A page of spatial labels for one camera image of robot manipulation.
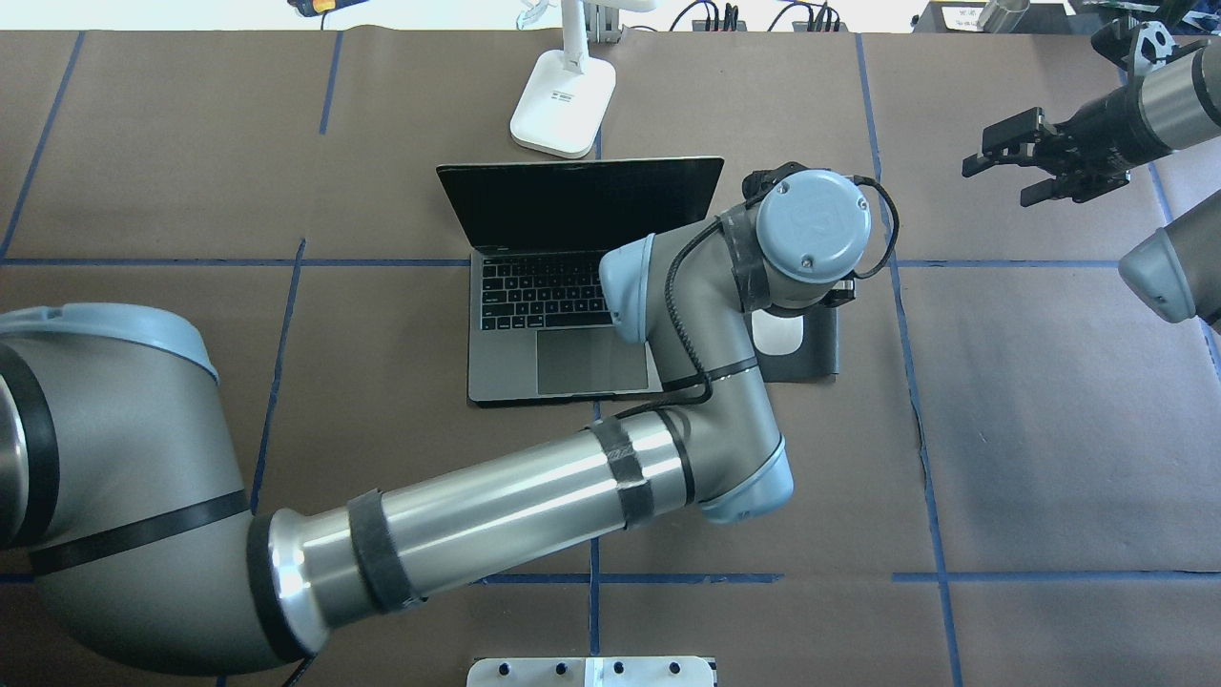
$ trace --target black velcro strap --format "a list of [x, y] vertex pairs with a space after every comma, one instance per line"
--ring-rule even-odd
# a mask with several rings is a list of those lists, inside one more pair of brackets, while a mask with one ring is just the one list
[[276, 583], [271, 578], [275, 569], [271, 563], [272, 517], [275, 514], [261, 515], [250, 523], [245, 537], [245, 570], [250, 581], [254, 613], [259, 616], [259, 626], [263, 627], [267, 644], [280, 660], [293, 663], [306, 658], [309, 652], [300, 646], [288, 627], [284, 609], [280, 606], [280, 598], [276, 595]]
[[720, 220], [720, 234], [729, 246], [733, 260], [734, 282], [737, 284], [737, 298], [742, 311], [750, 312], [772, 304], [772, 288], [767, 281], [763, 249], [755, 232], [755, 222], [746, 216], [744, 205], [734, 205], [728, 211], [717, 215]]
[[674, 426], [674, 421], [670, 415], [664, 410], [657, 411], [657, 417], [662, 419], [662, 425], [665, 426], [665, 431], [670, 433], [670, 441], [674, 442], [674, 448], [679, 451], [679, 462], [683, 464], [683, 482], [686, 484], [686, 503], [684, 505], [690, 506], [695, 503], [695, 473], [691, 472], [691, 458], [686, 453], [686, 444], [683, 443], [683, 437], [679, 434], [679, 428]]
[[381, 492], [374, 489], [348, 502], [348, 528], [352, 530], [352, 550], [360, 566], [360, 577], [381, 613], [407, 610], [427, 600], [415, 593], [398, 560], [381, 505]]
[[610, 475], [618, 483], [623, 528], [635, 530], [648, 525], [653, 520], [653, 486], [645, 480], [640, 458], [631, 445], [628, 432], [613, 417], [595, 422], [590, 426], [590, 432], [602, 445], [602, 453], [606, 454], [607, 464], [610, 466]]
[[216, 497], [193, 506], [65, 542], [29, 553], [34, 575], [50, 575], [73, 566], [129, 552], [176, 534], [211, 525], [247, 510], [245, 492]]
[[60, 449], [55, 442], [51, 409], [46, 405], [38, 378], [21, 355], [4, 343], [0, 343], [0, 376], [9, 386], [13, 405], [17, 406], [29, 466], [26, 517], [7, 545], [29, 547], [43, 538], [55, 515], [55, 504], [60, 498]]
[[[759, 366], [758, 359], [756, 359], [755, 356], [751, 356], [751, 358], [746, 359], [745, 361], [737, 361], [736, 364], [730, 364], [728, 366], [722, 366], [722, 367], [719, 367], [717, 370], [709, 370], [708, 371], [708, 379], [717, 381], [717, 379], [720, 379], [723, 377], [729, 377], [731, 375], [737, 375], [740, 372], [746, 372], [746, 371], [748, 371], [751, 369], [756, 369], [758, 366]], [[690, 377], [683, 377], [683, 378], [679, 378], [679, 379], [674, 379], [672, 382], [663, 382], [662, 383], [662, 392], [679, 392], [681, 389], [689, 389], [691, 387], [695, 387], [696, 384], [701, 384], [702, 386], [703, 384], [703, 378], [700, 377], [698, 375], [692, 375]]]

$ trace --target electrical cord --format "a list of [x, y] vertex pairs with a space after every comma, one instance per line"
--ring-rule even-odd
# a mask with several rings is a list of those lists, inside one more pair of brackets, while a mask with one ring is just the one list
[[717, 7], [716, 2], [713, 2], [712, 0], [695, 0], [686, 7], [683, 7], [683, 11], [679, 12], [679, 16], [674, 17], [674, 23], [670, 24], [669, 31], [674, 31], [674, 27], [679, 26], [679, 21], [683, 20], [683, 15], [690, 12], [696, 5], [703, 5], [705, 12], [709, 12], [708, 7], [709, 6], [712, 7], [709, 12], [711, 16], [703, 21], [705, 31], [713, 31], [713, 27], [720, 23], [720, 7]]
[[309, 656], [308, 659], [297, 664], [297, 670], [294, 670], [293, 674], [288, 676], [288, 680], [284, 681], [283, 687], [294, 687], [298, 682], [300, 682], [302, 676], [305, 675], [305, 671], [309, 670], [309, 666], [313, 665], [314, 659], [316, 658], [317, 654], [314, 654], [313, 656]]
[[[832, 31], [832, 22], [835, 22], [834, 23], [835, 31], [839, 31], [840, 17], [839, 17], [839, 12], [834, 7], [832, 7], [827, 2], [814, 4], [814, 2], [802, 2], [800, 0], [795, 0], [795, 1], [789, 2], [788, 5], [785, 5], [775, 15], [775, 18], [772, 20], [772, 23], [768, 24], [767, 31], [770, 32], [772, 29], [774, 29], [775, 24], [780, 23], [780, 18], [784, 17], [785, 12], [788, 12], [789, 10], [791, 10], [794, 7], [805, 7], [806, 11], [810, 12], [810, 17], [806, 20], [806, 31], [807, 32], [810, 32], [810, 33], [813, 33], [813, 32], [829, 32], [829, 31]], [[814, 7], [818, 7], [818, 15], [817, 16], [814, 15]]]
[[635, 409], [628, 409], [626, 411], [615, 415], [615, 419], [624, 420], [648, 411], [656, 411], [664, 406], [695, 406], [712, 399], [712, 377], [708, 375], [708, 371], [703, 369], [703, 364], [700, 362], [700, 356], [695, 353], [695, 345], [691, 343], [691, 337], [687, 334], [686, 326], [683, 325], [678, 305], [674, 301], [674, 278], [679, 273], [679, 265], [681, 265], [683, 260], [691, 254], [691, 250], [717, 231], [720, 231], [719, 218], [713, 220], [712, 223], [703, 227], [700, 233], [695, 234], [695, 237], [691, 238], [691, 240], [689, 240], [687, 244], [674, 255], [674, 259], [670, 260], [670, 268], [665, 272], [665, 311], [670, 315], [670, 323], [674, 326], [674, 333], [678, 334], [679, 342], [683, 343], [683, 350], [686, 351], [687, 359], [691, 361], [691, 367], [695, 369], [696, 376], [700, 378], [700, 382], [703, 383], [703, 392], [701, 392], [698, 397], [669, 395], [668, 398], [650, 401], [648, 404], [636, 406]]
[[852, 183], [857, 185], [868, 185], [869, 188], [877, 190], [878, 195], [880, 195], [882, 199], [886, 203], [886, 207], [890, 211], [890, 218], [894, 221], [894, 225], [890, 227], [890, 239], [886, 242], [886, 251], [882, 254], [882, 259], [878, 260], [878, 264], [873, 265], [864, 272], [857, 272], [856, 270], [852, 270], [849, 273], [849, 276], [852, 276], [855, 278], [869, 278], [871, 276], [882, 271], [882, 267], [884, 267], [886, 262], [890, 261], [890, 256], [895, 254], [895, 243], [899, 240], [899, 207], [895, 206], [895, 201], [890, 198], [890, 194], [886, 193], [886, 189], [882, 187], [882, 183], [878, 182], [878, 179], [868, 176], [853, 174]]

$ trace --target laptop keyboard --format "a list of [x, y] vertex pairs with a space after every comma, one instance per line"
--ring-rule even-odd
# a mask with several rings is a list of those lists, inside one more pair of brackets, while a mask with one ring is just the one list
[[610, 323], [602, 253], [484, 257], [480, 327], [545, 328]]

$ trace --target blue tape line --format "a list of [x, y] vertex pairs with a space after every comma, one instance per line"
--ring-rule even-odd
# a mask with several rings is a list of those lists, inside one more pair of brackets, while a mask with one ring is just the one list
[[590, 539], [590, 655], [602, 655], [602, 552], [601, 541]]
[[1153, 177], [1153, 192], [1158, 196], [1158, 205], [1161, 207], [1161, 216], [1170, 223], [1175, 221], [1175, 214], [1170, 211], [1170, 200], [1166, 199], [1166, 187], [1161, 183], [1161, 172], [1155, 162], [1149, 162], [1149, 176]]
[[[286, 257], [7, 257], [10, 266], [266, 267], [294, 266]], [[306, 267], [469, 267], [469, 257], [305, 257]]]
[[580, 572], [562, 574], [499, 574], [488, 575], [482, 580], [476, 580], [471, 584], [487, 587], [491, 584], [589, 584], [590, 576]]
[[43, 123], [43, 133], [38, 137], [38, 145], [34, 146], [34, 156], [29, 160], [29, 168], [26, 170], [26, 179], [21, 183], [21, 192], [17, 193], [17, 203], [9, 216], [9, 228], [5, 231], [4, 242], [0, 242], [0, 257], [9, 253], [9, 245], [17, 232], [17, 223], [21, 221], [21, 210], [26, 206], [26, 198], [29, 195], [29, 187], [34, 183], [34, 173], [38, 172], [38, 162], [43, 159], [43, 150], [46, 149], [46, 139], [51, 135], [51, 127], [55, 124], [55, 115], [63, 103], [63, 93], [68, 88], [68, 79], [72, 78], [72, 70], [76, 68], [77, 57], [81, 56], [81, 45], [84, 44], [84, 32], [77, 32], [76, 43], [72, 45], [72, 55], [68, 65], [63, 68], [63, 77], [60, 78], [60, 89], [55, 92], [55, 100], [51, 101], [51, 111], [46, 113], [46, 122]]
[[[878, 129], [873, 118], [873, 100], [869, 96], [869, 74], [864, 62], [864, 41], [856, 34], [856, 59], [861, 72], [861, 92], [864, 96], [864, 116], [869, 127], [869, 146], [873, 151], [874, 178], [882, 181], [882, 151], [878, 146]], [[945, 643], [950, 655], [950, 675], [954, 687], [962, 687], [962, 663], [958, 659], [958, 637], [954, 626], [954, 608], [950, 603], [950, 582], [945, 571], [945, 552], [941, 547], [941, 525], [937, 514], [937, 495], [933, 492], [933, 470], [928, 460], [928, 444], [924, 441], [923, 415], [919, 405], [919, 388], [916, 383], [916, 367], [911, 350], [911, 338], [907, 332], [907, 312], [904, 310], [902, 282], [899, 278], [899, 257], [890, 260], [890, 283], [895, 293], [895, 310], [899, 314], [899, 337], [902, 343], [904, 367], [907, 375], [907, 392], [911, 397], [912, 412], [919, 432], [919, 460], [924, 469], [924, 504], [928, 510], [928, 530], [933, 537], [933, 560], [937, 564], [938, 592], [941, 598], [941, 620], [945, 625]]]
[[899, 260], [901, 267], [1070, 267], [1116, 268], [1118, 260]]
[[882, 148], [878, 145], [878, 128], [873, 123], [873, 98], [869, 95], [869, 74], [864, 68], [864, 41], [856, 34], [856, 66], [861, 72], [861, 94], [864, 95], [864, 118], [869, 124], [869, 150], [873, 155], [873, 176], [882, 181]]
[[331, 76], [326, 82], [326, 100], [322, 101], [322, 121], [317, 124], [317, 133], [326, 135], [326, 127], [331, 122], [331, 98], [335, 96], [335, 79], [339, 74], [339, 51], [343, 49], [343, 32], [335, 33], [335, 52], [331, 54]]
[[[1081, 570], [1081, 571], [1029, 571], [1029, 572], [951, 572], [950, 582], [1216, 582], [1221, 572], [1188, 570]], [[938, 576], [930, 572], [896, 572], [891, 582], [900, 584], [934, 583]]]
[[[590, 570], [592, 572], [591, 552]], [[488, 575], [471, 584], [490, 587], [496, 584], [590, 584], [593, 576], [584, 572], [519, 572]], [[774, 584], [784, 580], [780, 572], [691, 572], [691, 574], [652, 574], [652, 572], [598, 572], [600, 584]]]
[[1217, 339], [1212, 337], [1212, 329], [1204, 320], [1195, 318], [1200, 322], [1200, 331], [1204, 332], [1204, 345], [1209, 348], [1209, 358], [1212, 359], [1212, 370], [1217, 373], [1217, 382], [1221, 382], [1221, 351], [1217, 351]]
[[639, 574], [607, 572], [601, 576], [603, 584], [774, 584], [784, 580], [779, 572], [729, 572], [729, 574]]
[[259, 511], [259, 492], [263, 489], [263, 473], [267, 467], [267, 444], [271, 441], [271, 420], [280, 403], [280, 381], [284, 372], [284, 348], [288, 343], [288, 325], [293, 320], [293, 306], [297, 304], [297, 286], [302, 277], [302, 257], [305, 255], [305, 239], [297, 246], [293, 278], [288, 283], [288, 301], [284, 304], [284, 321], [280, 327], [280, 347], [276, 349], [276, 369], [271, 376], [271, 394], [267, 395], [267, 415], [263, 420], [263, 439], [259, 442], [259, 460], [254, 465], [254, 482], [250, 487], [250, 513]]

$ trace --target laptop trackpad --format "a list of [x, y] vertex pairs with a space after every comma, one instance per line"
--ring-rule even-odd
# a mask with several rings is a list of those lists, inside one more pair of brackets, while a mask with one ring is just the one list
[[648, 387], [642, 343], [610, 327], [540, 331], [538, 393], [626, 392]]

